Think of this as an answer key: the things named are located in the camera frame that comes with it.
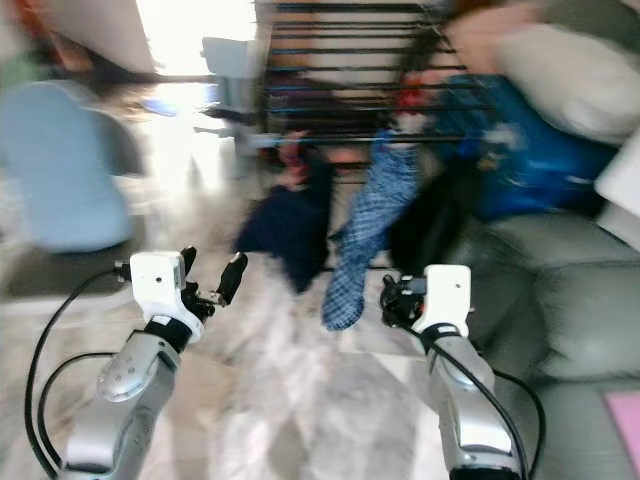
blue chair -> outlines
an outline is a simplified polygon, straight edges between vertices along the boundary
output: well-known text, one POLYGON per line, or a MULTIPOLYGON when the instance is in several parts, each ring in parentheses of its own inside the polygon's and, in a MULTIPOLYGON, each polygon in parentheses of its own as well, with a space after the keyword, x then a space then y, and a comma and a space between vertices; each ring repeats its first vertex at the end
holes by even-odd
MULTIPOLYGON (((31 244, 5 282, 16 312, 44 311, 88 275, 144 247, 144 218, 129 215, 112 178, 143 174, 140 152, 126 126, 93 110, 91 100, 79 85, 56 81, 0 96, 0 158, 19 188, 31 244)), ((105 281, 89 293, 121 288, 105 281)))
POLYGON ((20 185, 32 243, 52 253, 102 250, 132 235, 108 144, 82 100, 59 82, 0 97, 2 158, 20 185))

blue clothing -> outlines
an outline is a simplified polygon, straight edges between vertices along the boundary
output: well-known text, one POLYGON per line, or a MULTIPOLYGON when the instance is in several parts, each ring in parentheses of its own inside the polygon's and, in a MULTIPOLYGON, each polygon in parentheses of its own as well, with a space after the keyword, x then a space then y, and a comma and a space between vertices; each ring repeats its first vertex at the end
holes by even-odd
POLYGON ((276 186, 253 212, 234 250, 269 252, 282 259, 296 293, 304 292, 327 259, 327 233, 333 192, 333 167, 315 148, 301 156, 309 167, 304 190, 276 186))
POLYGON ((362 315, 369 262, 385 248, 387 229, 416 195, 416 150, 391 147, 386 141, 391 135, 378 133, 367 184, 356 195, 340 236, 340 260, 322 307, 328 330, 348 328, 362 315))
MULTIPOLYGON (((474 205, 476 216, 489 221, 525 213, 570 210, 591 215, 597 211, 601 198, 593 189, 593 180, 616 149, 552 127, 504 76, 475 78, 485 86, 488 100, 469 89, 443 90, 440 105, 445 108, 435 121, 438 131, 462 133, 467 141, 439 143, 434 150, 450 171, 461 157, 475 162, 487 150, 500 159, 495 168, 482 171, 483 193, 474 205), (496 106, 496 112, 473 109, 487 101, 496 106), (516 135, 515 145, 478 141, 497 121, 508 122, 516 135)), ((469 75, 449 79, 453 85, 472 81, 469 75)))

marble floor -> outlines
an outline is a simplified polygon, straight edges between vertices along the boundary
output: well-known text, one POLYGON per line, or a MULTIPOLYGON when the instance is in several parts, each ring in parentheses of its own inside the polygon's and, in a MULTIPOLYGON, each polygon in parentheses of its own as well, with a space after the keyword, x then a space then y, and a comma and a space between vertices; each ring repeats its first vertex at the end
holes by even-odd
MULTIPOLYGON (((237 178, 232 142, 194 134, 189 115, 146 113, 130 91, 107 107, 129 120, 143 147, 148 175, 124 181, 124 188, 134 208, 155 219, 153 245, 197 246, 191 278, 215 288, 234 236, 259 197, 255 175, 249 169, 237 178)), ((343 193, 338 203, 344 206, 351 192, 343 193)), ((3 269, 19 247, 19 240, 5 242, 3 269)), ((233 304, 218 310, 204 339, 184 355, 140 478, 447 478, 437 417, 425 405, 420 348, 380 322, 384 273, 370 272, 360 322, 330 333, 320 322, 329 273, 295 296, 276 263, 250 254, 233 304)), ((46 320, 14 315, 0 322, 3 479, 44 476, 27 445, 22 401, 28 362, 46 320)), ((40 380, 73 354, 118 349, 141 325, 132 301, 69 313, 44 352, 40 380)), ((47 420, 59 449, 73 415, 92 395, 102 362, 72 367, 52 390, 47 420)))

clothes drying rack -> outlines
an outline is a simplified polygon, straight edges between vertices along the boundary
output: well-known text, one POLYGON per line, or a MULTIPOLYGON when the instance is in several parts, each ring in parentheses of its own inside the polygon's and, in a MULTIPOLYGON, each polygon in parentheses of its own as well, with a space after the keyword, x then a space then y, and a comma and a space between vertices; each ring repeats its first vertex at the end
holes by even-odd
MULTIPOLYGON (((435 53, 451 54, 450 58, 455 61, 450 65, 438 66, 429 66, 427 61, 420 70, 469 73, 444 32, 446 19, 436 6, 419 3, 275 3, 268 16, 271 17, 271 47, 264 72, 258 81, 258 122, 262 132, 284 134, 292 130, 309 130, 310 134, 301 140, 307 144, 367 144, 375 139, 377 129, 389 124, 388 120, 396 109, 394 92, 409 88, 448 91, 454 95, 456 91, 464 90, 466 95, 473 95, 477 101, 471 104, 460 102, 457 106, 440 105, 435 101, 422 106, 404 107, 404 111, 418 111, 426 115, 449 115, 456 111, 457 116, 484 111, 491 117, 497 117, 488 92, 473 76, 469 77, 473 80, 464 84, 403 83, 404 74, 412 69, 411 65, 419 64, 420 58, 428 60, 435 53), (278 18, 282 14, 286 14, 286 20, 278 18), (314 16, 313 20, 309 20, 310 14, 314 16), (425 34, 435 35, 437 39, 428 51, 420 48, 420 38, 424 38, 425 34), (402 39, 406 45, 379 46, 381 41, 391 39, 402 39), (274 47, 274 40, 306 40, 312 42, 312 46, 274 47), (326 43, 327 40, 333 45, 315 45, 326 43), (371 40, 373 45, 362 46, 363 40, 371 40), (306 62, 304 65, 278 65, 275 61, 277 57, 286 55, 305 55, 306 62), (338 61, 329 66, 318 65, 313 57, 319 55, 324 56, 324 63, 328 56, 338 61), (353 55, 365 59, 364 62, 345 65, 345 59, 352 61, 355 58, 353 55), (388 62, 389 55, 395 56, 395 62, 388 62), (314 75, 326 75, 329 72, 337 72, 338 76, 347 74, 354 80, 291 81, 292 78, 314 78, 314 75), (376 82, 358 80, 358 77, 370 72, 386 72, 393 79, 376 82)), ((467 139, 468 128, 462 127, 455 119, 453 124, 459 128, 448 131, 431 128, 420 135, 396 135, 391 141, 429 144, 457 143, 467 139)), ((338 166, 354 167, 353 164, 338 166)))

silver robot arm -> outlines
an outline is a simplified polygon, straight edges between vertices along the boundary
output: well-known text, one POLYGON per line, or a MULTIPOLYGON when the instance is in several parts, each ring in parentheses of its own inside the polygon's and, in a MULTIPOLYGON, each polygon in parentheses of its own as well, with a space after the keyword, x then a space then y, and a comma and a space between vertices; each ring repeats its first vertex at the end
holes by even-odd
POLYGON ((425 275, 426 283, 424 278, 404 276, 395 283, 386 277, 381 306, 385 323, 411 331, 425 347, 428 404, 439 416, 450 478, 517 479, 519 457, 501 416, 470 379, 433 348, 435 344, 448 352, 493 392, 493 371, 467 338, 470 270, 431 265, 425 275), (424 304, 414 308, 414 300, 423 295, 424 304))
POLYGON ((74 425, 58 478, 138 477, 158 414, 173 391, 179 354, 200 339, 215 305, 231 303, 247 265, 244 254, 236 255, 207 300, 198 296, 197 284, 186 281, 194 258, 195 249, 131 257, 133 295, 147 324, 101 372, 94 399, 74 425))

